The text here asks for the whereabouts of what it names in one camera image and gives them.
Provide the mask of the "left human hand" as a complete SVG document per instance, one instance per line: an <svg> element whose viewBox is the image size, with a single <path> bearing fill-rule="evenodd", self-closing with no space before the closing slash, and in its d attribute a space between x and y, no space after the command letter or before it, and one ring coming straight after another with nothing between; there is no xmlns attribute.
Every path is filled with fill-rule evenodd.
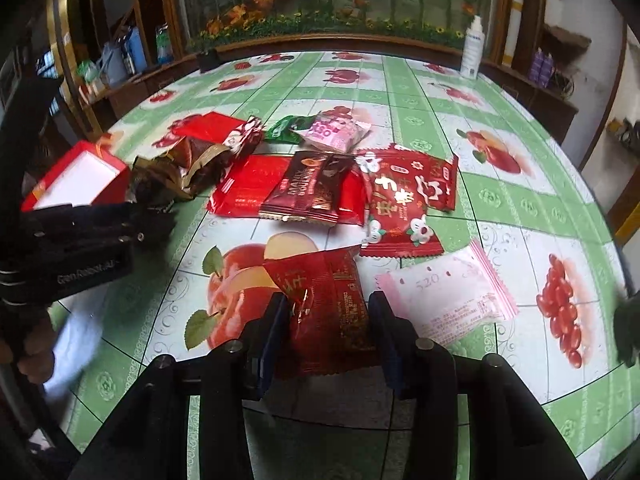
<svg viewBox="0 0 640 480"><path fill-rule="evenodd" d="M43 385L53 375L56 333L50 315L41 312L38 323L24 340L24 354L17 360L18 370L34 385Z"/></svg>

